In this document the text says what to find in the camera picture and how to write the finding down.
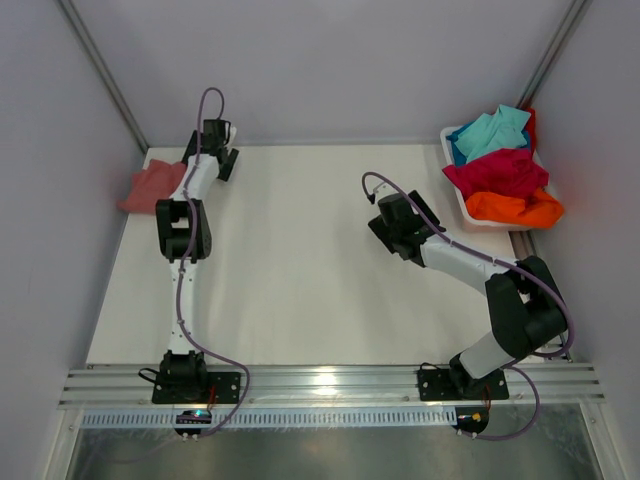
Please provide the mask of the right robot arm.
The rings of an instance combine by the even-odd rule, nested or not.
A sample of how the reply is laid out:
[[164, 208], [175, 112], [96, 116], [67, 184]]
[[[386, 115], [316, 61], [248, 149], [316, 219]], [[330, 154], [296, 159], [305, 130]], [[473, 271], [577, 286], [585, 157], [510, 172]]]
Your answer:
[[478, 400], [503, 379], [501, 370], [569, 331], [562, 298], [546, 263], [495, 258], [446, 236], [420, 195], [388, 185], [366, 195], [379, 209], [368, 226], [386, 249], [421, 268], [445, 273], [484, 296], [490, 331], [455, 355], [444, 384], [455, 399]]

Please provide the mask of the salmon pink t shirt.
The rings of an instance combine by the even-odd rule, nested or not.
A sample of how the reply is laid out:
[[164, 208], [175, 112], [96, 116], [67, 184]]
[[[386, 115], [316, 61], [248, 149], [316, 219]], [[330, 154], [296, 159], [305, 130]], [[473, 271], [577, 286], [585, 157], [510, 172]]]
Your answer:
[[167, 200], [180, 185], [186, 172], [182, 162], [167, 163], [152, 159], [149, 165], [132, 175], [132, 187], [128, 196], [117, 202], [126, 213], [154, 215], [159, 200]]

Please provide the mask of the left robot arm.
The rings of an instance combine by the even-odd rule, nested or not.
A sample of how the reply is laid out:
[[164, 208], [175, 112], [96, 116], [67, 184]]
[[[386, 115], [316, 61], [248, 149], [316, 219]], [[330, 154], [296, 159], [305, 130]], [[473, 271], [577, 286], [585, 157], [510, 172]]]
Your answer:
[[231, 146], [236, 128], [222, 119], [207, 119], [193, 132], [181, 165], [184, 176], [171, 196], [155, 207], [160, 252], [168, 261], [172, 285], [172, 326], [166, 353], [154, 374], [154, 404], [204, 403], [213, 381], [205, 353], [196, 346], [199, 266], [212, 251], [204, 199], [211, 185], [226, 182], [239, 151]]

